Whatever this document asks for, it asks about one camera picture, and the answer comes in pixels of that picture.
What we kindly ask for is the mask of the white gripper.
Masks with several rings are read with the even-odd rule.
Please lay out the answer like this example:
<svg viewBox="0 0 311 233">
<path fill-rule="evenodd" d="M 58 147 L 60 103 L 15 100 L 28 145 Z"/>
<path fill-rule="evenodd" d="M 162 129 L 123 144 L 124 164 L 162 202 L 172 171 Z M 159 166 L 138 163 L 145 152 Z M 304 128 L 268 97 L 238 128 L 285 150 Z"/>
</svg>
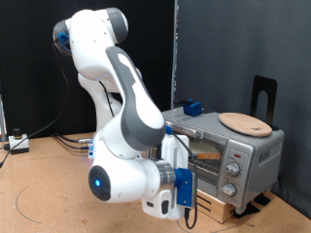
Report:
<svg viewBox="0 0 311 233">
<path fill-rule="evenodd" d="M 155 162 L 159 172 L 159 190 L 154 197 L 143 198 L 143 211 L 157 218 L 172 220 L 184 217 L 190 206 L 189 153 L 184 145 L 189 144 L 185 135 L 178 140 L 173 135 L 165 135 L 161 147 L 161 159 Z"/>
</svg>

